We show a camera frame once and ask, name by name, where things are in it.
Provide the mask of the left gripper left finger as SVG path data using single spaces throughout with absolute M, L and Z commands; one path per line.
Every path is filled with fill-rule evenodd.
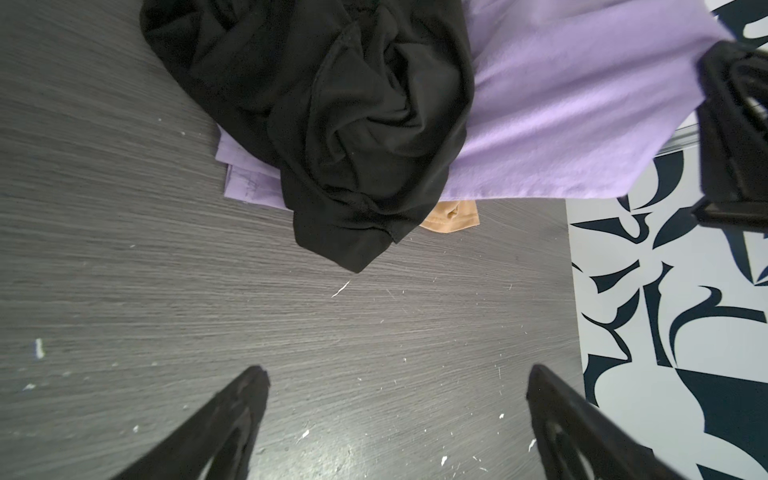
M 270 379 L 246 368 L 117 479 L 246 479 Z

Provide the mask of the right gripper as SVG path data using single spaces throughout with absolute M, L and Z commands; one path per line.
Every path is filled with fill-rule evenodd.
M 767 53 L 720 41 L 697 63 L 702 226 L 767 230 Z

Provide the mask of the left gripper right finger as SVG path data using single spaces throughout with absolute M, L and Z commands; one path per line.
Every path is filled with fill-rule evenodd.
M 535 364 L 526 393 L 548 479 L 679 479 L 552 370 Z

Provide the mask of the lilac cloth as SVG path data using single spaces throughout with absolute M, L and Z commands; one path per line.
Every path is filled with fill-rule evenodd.
M 730 38 L 701 1 L 467 1 L 475 70 L 445 201 L 626 194 Z

